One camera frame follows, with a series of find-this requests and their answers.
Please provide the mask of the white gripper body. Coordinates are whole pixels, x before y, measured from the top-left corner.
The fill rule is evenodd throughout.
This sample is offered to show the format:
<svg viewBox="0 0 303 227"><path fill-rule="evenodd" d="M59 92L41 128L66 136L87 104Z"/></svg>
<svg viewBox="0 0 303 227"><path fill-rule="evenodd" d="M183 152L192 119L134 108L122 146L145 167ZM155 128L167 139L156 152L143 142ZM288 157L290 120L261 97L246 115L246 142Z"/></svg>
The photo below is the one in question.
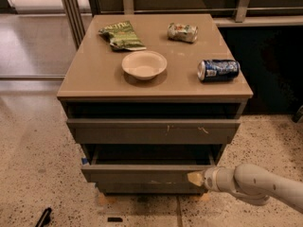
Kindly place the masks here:
<svg viewBox="0 0 303 227"><path fill-rule="evenodd" d="M219 192L220 189L217 184L217 176L219 171L221 170L220 167L212 167L208 168L204 173L204 185L207 190Z"/></svg>

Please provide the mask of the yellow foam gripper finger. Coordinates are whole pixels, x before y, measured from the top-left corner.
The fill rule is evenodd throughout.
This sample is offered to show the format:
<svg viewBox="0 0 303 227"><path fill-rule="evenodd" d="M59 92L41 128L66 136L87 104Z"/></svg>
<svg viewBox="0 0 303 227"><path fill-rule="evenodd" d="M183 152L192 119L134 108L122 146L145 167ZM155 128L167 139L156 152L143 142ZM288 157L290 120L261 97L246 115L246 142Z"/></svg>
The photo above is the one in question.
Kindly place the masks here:
<svg viewBox="0 0 303 227"><path fill-rule="evenodd" d="M194 171L187 174L187 179L190 183L197 186L205 185L205 173L203 171Z"/></svg>

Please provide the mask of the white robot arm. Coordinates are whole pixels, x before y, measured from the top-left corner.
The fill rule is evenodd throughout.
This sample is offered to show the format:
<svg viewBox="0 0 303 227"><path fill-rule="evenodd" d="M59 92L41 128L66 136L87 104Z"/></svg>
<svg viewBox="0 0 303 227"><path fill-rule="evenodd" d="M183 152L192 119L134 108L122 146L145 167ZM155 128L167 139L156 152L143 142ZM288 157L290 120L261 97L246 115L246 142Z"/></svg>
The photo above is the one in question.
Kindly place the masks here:
<svg viewBox="0 0 303 227"><path fill-rule="evenodd" d="M270 198L274 198L303 213L303 183L278 176L260 166L213 166L203 171L190 172L187 179L199 187L228 193L255 206L265 205Z"/></svg>

